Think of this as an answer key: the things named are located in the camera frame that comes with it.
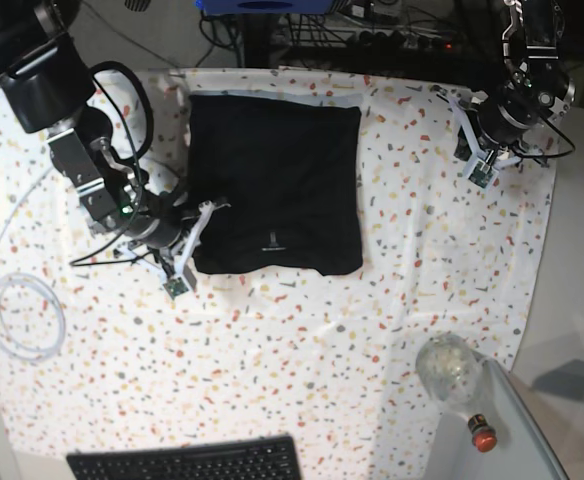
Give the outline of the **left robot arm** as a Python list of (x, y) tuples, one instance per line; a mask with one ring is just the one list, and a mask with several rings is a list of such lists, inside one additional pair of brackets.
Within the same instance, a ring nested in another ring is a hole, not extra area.
[(437, 89), (459, 125), (454, 156), (462, 176), (481, 189), (525, 160), (546, 167), (576, 152), (556, 125), (570, 110), (575, 85), (559, 58), (565, 21), (555, 1), (506, 1), (509, 24), (501, 36), (503, 82), (483, 100)]

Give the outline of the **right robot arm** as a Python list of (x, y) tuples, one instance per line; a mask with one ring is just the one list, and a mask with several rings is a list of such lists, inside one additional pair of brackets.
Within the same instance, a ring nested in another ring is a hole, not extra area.
[[(25, 132), (46, 132), (52, 164), (71, 181), (90, 229), (127, 240), (115, 250), (120, 263), (143, 262), (135, 251), (146, 247), (153, 257), (147, 268), (176, 298), (195, 290), (188, 261), (213, 212), (227, 203), (190, 203), (185, 178), (169, 192), (148, 190), (140, 160), (154, 138), (149, 98), (122, 63), (86, 66), (68, 32), (79, 8), (77, 1), (0, 1), (0, 88)], [(88, 103), (105, 71), (129, 81), (145, 116), (143, 142), (132, 143), (128, 157), (115, 149), (106, 113)]]

